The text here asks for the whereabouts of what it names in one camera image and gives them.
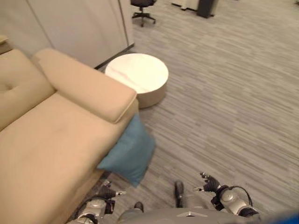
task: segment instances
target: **beige sofa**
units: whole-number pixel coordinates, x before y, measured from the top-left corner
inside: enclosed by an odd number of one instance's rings
[[[65,223],[136,112],[134,90],[53,49],[0,55],[0,222]]]

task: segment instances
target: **chair base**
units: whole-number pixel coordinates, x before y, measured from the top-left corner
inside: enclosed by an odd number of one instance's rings
[[[132,19],[135,19],[135,18],[139,18],[141,17],[142,19],[142,23],[141,23],[141,26],[143,27],[144,26],[144,18],[148,18],[150,20],[153,20],[154,24],[156,23],[156,19],[151,17],[149,13],[144,13],[143,12],[143,8],[140,8],[141,12],[140,13],[134,13],[134,15],[132,16]]]

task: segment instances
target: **office chair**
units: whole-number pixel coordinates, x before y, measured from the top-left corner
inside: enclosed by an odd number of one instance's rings
[[[131,5],[139,7],[139,10],[141,11],[140,13],[134,13],[134,15],[132,16],[132,19],[141,17],[141,19],[142,19],[141,26],[142,27],[144,26],[144,21],[143,21],[144,17],[153,20],[154,21],[153,23],[155,24],[156,19],[151,17],[149,13],[144,13],[143,8],[153,6],[156,1],[157,0],[131,0]]]

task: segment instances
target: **cabinet door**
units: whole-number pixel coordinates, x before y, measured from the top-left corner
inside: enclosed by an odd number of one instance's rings
[[[52,45],[96,67],[127,47],[118,0],[28,0]]]
[[[52,47],[24,0],[0,0],[0,34],[6,35],[13,47],[27,56]]]

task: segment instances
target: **white round ottoman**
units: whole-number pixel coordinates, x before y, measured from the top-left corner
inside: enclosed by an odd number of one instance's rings
[[[160,59],[153,56],[119,56],[107,65],[105,74],[134,89],[139,108],[153,106],[165,96],[168,69]]]

